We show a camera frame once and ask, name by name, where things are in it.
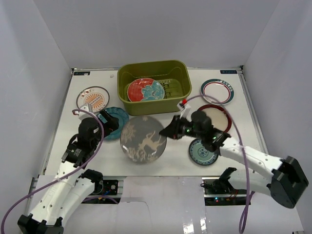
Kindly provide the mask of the grey deer plate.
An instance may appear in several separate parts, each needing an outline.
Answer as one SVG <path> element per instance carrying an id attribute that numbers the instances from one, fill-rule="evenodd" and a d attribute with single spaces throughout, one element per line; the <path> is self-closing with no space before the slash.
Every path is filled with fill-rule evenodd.
<path id="1" fill-rule="evenodd" d="M 147 164 L 160 158 L 166 148 L 167 138 L 159 132 L 163 125 L 154 117 L 131 118 L 122 128 L 120 145 L 125 155 L 134 163 Z"/>

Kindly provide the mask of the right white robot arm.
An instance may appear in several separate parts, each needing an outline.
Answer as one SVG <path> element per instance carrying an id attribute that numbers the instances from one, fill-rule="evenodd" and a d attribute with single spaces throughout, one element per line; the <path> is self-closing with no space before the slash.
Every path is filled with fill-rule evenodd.
<path id="1" fill-rule="evenodd" d="M 191 120 L 175 115 L 171 123 L 161 130 L 161 136 L 174 140 L 183 136 L 198 138 L 210 152 L 217 153 L 241 163 L 254 175 L 243 174 L 230 167 L 220 176 L 220 188 L 225 194 L 232 194 L 237 189 L 253 191 L 271 196 L 278 204 L 293 209 L 305 189 L 308 179 L 294 157 L 279 158 L 265 154 L 248 146 L 241 146 L 230 134 L 215 128 L 211 119 L 202 111 L 195 111 Z"/>

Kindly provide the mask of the red and teal plate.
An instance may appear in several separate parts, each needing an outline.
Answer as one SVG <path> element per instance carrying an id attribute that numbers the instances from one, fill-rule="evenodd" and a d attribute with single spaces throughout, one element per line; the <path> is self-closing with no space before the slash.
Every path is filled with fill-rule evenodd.
<path id="1" fill-rule="evenodd" d="M 130 83 L 127 96 L 131 102 L 153 101 L 164 99 L 163 86 L 152 78 L 138 78 Z"/>

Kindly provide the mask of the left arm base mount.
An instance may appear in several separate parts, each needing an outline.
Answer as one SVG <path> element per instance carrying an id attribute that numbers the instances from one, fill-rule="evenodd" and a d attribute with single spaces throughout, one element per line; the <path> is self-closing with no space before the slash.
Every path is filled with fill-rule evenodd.
<path id="1" fill-rule="evenodd" d="M 96 190 L 83 200 L 83 204 L 118 204 L 123 192 L 123 181 L 103 180 Z"/>

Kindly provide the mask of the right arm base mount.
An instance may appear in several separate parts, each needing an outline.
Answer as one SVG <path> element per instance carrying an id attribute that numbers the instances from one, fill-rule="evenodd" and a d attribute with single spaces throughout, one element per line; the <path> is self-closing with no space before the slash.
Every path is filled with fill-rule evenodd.
<path id="1" fill-rule="evenodd" d="M 230 183 L 230 176 L 237 172 L 228 168 L 221 176 L 206 177 L 200 186 L 204 192 L 205 206 L 239 206 L 246 204 L 246 190 L 235 189 Z"/>

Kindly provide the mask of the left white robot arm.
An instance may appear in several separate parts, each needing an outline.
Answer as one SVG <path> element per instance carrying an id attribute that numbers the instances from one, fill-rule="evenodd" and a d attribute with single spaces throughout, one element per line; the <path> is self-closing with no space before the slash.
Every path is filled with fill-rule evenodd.
<path id="1" fill-rule="evenodd" d="M 99 151 L 105 137 L 119 128 L 118 118 L 105 110 L 100 117 L 76 109 L 81 123 L 61 158 L 52 182 L 41 187 L 45 194 L 28 215 L 21 215 L 18 226 L 24 234 L 61 234 L 73 211 L 90 194 L 103 189 L 103 174 L 87 169 L 87 164 Z"/>

